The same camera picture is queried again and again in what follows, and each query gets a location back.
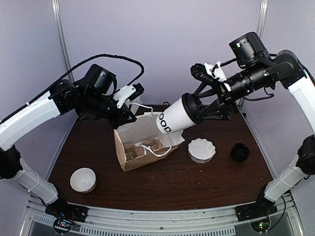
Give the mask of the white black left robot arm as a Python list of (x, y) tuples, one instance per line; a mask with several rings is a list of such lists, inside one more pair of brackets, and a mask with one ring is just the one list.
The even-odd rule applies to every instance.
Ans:
[(33, 102), (25, 104), (0, 122), (0, 177), (11, 179), (29, 192), (36, 194), (42, 203), (59, 218), (67, 218), (71, 208), (60, 190), (34, 171), (21, 157), (15, 143), (41, 124), (74, 110), (96, 119), (108, 120), (113, 129), (136, 121), (119, 92), (107, 95), (115, 81), (91, 82), (67, 79), (51, 85)]

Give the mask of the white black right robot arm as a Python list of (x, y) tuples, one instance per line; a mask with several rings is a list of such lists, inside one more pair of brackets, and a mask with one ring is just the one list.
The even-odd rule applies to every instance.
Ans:
[[(218, 97), (206, 107), (197, 105), (193, 115), (195, 123), (206, 119), (229, 120), (229, 112), (237, 110), (236, 100), (259, 89), (274, 89), (276, 82), (280, 82), (295, 100), (304, 116), (303, 120), (314, 131), (315, 80), (292, 51), (282, 50), (273, 56), (266, 50), (246, 51), (236, 53), (234, 60), (242, 71), (230, 78), (221, 69), (226, 63), (197, 63), (191, 67), (191, 75), (201, 82), (193, 94), (194, 99), (213, 95)], [(253, 214), (257, 217), (264, 216), (285, 192), (314, 173), (315, 137), (311, 135), (303, 141), (290, 165), (262, 187), (252, 206)]]

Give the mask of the brown paper takeout bag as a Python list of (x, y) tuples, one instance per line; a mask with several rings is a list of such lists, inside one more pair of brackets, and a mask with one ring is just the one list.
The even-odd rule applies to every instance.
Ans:
[(136, 121), (114, 130), (116, 155), (121, 169), (128, 172), (164, 159), (185, 141), (182, 131), (162, 134), (156, 126), (160, 114), (153, 107), (139, 103), (132, 106), (149, 109), (136, 116)]

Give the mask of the white paper coffee cup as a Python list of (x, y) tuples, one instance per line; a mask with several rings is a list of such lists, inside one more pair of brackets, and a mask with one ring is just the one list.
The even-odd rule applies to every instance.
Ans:
[(196, 125), (184, 108), (183, 98), (178, 99), (156, 118), (158, 130), (163, 134), (172, 134)]

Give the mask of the black plastic cup lid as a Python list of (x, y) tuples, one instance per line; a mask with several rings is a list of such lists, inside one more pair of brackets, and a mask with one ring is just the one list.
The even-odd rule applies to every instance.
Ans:
[(186, 114), (195, 124), (203, 122), (203, 118), (197, 118), (197, 116), (203, 111), (204, 107), (195, 94), (184, 93), (182, 95), (182, 104)]

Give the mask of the cardboard cup carrier tray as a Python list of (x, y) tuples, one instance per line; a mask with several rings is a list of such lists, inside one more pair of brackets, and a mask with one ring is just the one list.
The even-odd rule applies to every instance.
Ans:
[(130, 161), (139, 156), (147, 155), (151, 153), (149, 149), (151, 151), (156, 151), (162, 147), (161, 142), (157, 139), (146, 140), (137, 145), (125, 145), (126, 160)]

